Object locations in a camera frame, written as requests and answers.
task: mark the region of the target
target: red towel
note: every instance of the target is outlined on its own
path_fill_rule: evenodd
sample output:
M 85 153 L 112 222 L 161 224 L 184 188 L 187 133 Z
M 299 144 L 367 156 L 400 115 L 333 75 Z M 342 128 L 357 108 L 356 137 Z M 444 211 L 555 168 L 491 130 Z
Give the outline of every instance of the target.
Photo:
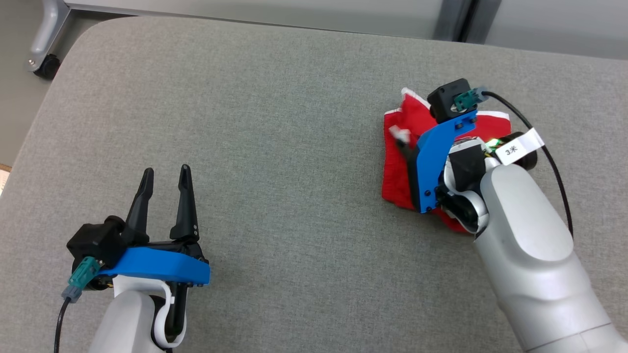
M 414 210 L 410 199 L 410 186 L 408 184 L 408 167 L 406 160 L 399 151 L 395 137 L 390 128 L 399 129 L 398 135 L 405 135 L 410 146 L 416 146 L 418 136 L 436 126 L 436 121 L 430 114 L 430 103 L 419 97 L 412 90 L 401 90 L 403 101 L 399 109 L 384 114 L 384 142 L 386 159 L 384 160 L 384 181 L 382 182 L 382 197 L 398 207 Z M 479 137 L 484 141 L 501 138 L 511 133 L 511 125 L 508 114 L 503 112 L 478 111 L 475 129 L 462 137 Z M 456 219 L 450 218 L 441 209 L 432 211 L 438 214 L 445 224 L 459 232 L 466 232 Z

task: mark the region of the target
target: caster wheel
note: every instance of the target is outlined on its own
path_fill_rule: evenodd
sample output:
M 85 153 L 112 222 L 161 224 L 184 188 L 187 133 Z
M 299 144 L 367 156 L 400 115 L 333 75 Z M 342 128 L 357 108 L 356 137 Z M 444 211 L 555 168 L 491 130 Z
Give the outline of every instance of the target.
M 41 66 L 33 73 L 35 76 L 41 77 L 44 80 L 52 80 L 55 78 L 59 66 L 61 66 L 61 61 L 59 61 L 57 56 L 54 54 L 48 54 L 43 59 Z

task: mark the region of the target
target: label tag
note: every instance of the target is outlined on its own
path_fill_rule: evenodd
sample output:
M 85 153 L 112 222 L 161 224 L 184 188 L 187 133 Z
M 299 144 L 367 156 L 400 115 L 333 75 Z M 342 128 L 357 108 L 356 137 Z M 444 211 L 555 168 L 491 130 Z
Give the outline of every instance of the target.
M 544 146 L 545 143 L 534 128 L 497 148 L 495 154 L 503 165 L 513 164 L 523 156 Z

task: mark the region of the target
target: gray fabric surface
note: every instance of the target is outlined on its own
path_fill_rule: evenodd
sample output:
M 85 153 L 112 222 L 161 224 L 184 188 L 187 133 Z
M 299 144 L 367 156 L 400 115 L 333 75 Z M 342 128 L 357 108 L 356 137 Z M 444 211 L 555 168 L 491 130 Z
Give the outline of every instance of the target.
M 148 230 L 167 239 L 189 163 L 212 283 L 190 292 L 176 351 L 517 352 L 472 238 L 380 197 L 383 113 L 402 87 L 425 96 L 459 77 L 510 99 L 547 142 L 577 253 L 628 335 L 626 62 L 124 18 L 72 48 L 0 199 L 0 351 L 51 351 L 65 243 L 124 217 L 147 166 Z M 562 214 L 544 158 L 533 176 Z M 63 353 L 87 350 L 112 295 L 68 308 Z

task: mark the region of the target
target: cable connector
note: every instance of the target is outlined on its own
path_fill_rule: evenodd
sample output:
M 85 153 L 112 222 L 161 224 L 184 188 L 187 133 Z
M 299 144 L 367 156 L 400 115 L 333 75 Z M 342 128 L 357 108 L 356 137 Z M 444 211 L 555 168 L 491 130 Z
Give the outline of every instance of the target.
M 102 261 L 98 261 L 92 256 L 85 257 L 83 261 L 78 264 L 77 269 L 74 270 L 70 279 L 68 279 L 69 285 L 61 294 L 62 298 L 69 298 L 70 303 L 76 303 L 83 293 L 83 289 L 87 286 L 87 283 L 96 277 L 102 265 Z
M 463 112 L 470 109 L 474 105 L 487 100 L 488 97 L 482 94 L 484 91 L 486 91 L 486 87 L 476 87 L 454 98 L 453 102 L 456 105 L 458 112 Z

